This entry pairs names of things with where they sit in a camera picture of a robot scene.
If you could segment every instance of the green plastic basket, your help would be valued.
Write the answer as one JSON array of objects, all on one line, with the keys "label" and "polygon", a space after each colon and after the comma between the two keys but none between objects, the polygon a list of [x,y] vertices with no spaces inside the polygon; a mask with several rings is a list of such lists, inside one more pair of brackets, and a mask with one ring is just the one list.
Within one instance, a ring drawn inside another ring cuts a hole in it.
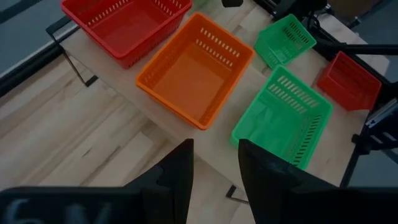
[{"label": "green plastic basket", "polygon": [[277,65],[287,65],[316,43],[301,22],[289,14],[260,31],[254,49],[274,69]]},{"label": "green plastic basket", "polygon": [[279,65],[235,126],[231,144],[249,139],[305,169],[322,135],[332,105]]}]

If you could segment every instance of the small green basket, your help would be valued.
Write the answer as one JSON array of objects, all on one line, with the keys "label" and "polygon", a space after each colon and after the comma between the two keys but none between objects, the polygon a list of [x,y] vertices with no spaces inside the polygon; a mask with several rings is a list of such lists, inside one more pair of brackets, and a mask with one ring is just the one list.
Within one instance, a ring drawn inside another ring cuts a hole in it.
[{"label": "small green basket", "polygon": [[301,22],[289,14],[260,31],[254,49],[274,69],[277,65],[287,65],[315,44],[316,40]]}]

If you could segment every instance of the plastic basket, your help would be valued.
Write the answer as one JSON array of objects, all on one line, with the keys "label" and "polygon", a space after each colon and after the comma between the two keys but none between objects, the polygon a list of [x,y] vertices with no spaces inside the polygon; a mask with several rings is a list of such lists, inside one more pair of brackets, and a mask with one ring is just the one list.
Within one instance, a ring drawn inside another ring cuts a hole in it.
[{"label": "plastic basket", "polygon": [[249,139],[305,169],[326,126],[332,105],[279,65],[232,131],[231,144]]},{"label": "plastic basket", "polygon": [[339,52],[324,69],[318,87],[348,111],[371,110],[381,82],[353,59]]},{"label": "plastic basket", "polygon": [[144,67],[136,83],[185,121],[207,129],[254,51],[195,13]]},{"label": "plastic basket", "polygon": [[62,10],[122,68],[171,35],[191,0],[63,0]]},{"label": "plastic basket", "polygon": [[316,40],[292,14],[260,31],[254,49],[271,69],[287,65],[308,49]]}]

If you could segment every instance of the orange plastic basket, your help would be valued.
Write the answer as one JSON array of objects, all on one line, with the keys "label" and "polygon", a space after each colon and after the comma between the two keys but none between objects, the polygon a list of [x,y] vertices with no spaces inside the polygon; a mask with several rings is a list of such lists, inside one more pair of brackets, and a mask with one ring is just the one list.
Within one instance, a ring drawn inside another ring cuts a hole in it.
[{"label": "orange plastic basket", "polygon": [[150,96],[207,129],[254,55],[252,48],[195,13],[137,76]]}]

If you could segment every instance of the small red basket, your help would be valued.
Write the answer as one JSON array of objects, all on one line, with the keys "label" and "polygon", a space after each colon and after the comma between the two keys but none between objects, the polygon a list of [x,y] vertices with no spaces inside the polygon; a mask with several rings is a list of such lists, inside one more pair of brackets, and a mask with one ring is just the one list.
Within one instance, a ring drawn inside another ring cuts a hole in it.
[{"label": "small red basket", "polygon": [[353,59],[339,52],[324,69],[318,87],[348,111],[371,110],[381,82]]}]

